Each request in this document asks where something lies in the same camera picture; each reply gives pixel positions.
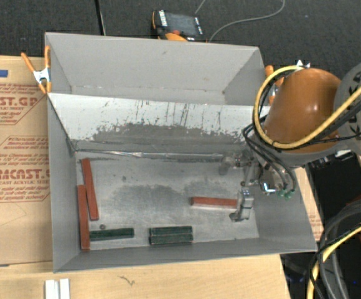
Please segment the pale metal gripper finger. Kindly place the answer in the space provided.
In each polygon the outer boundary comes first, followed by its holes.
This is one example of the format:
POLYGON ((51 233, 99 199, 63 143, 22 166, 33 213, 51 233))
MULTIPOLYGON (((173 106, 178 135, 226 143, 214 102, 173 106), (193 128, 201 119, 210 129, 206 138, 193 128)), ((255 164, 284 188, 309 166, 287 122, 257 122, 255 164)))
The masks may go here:
POLYGON ((224 156, 218 168, 219 175, 226 175, 230 169, 240 167, 240 159, 236 156, 224 156))
POLYGON ((253 208, 254 197, 249 189, 240 189, 237 197, 236 211, 229 215, 232 222, 249 220, 253 208))

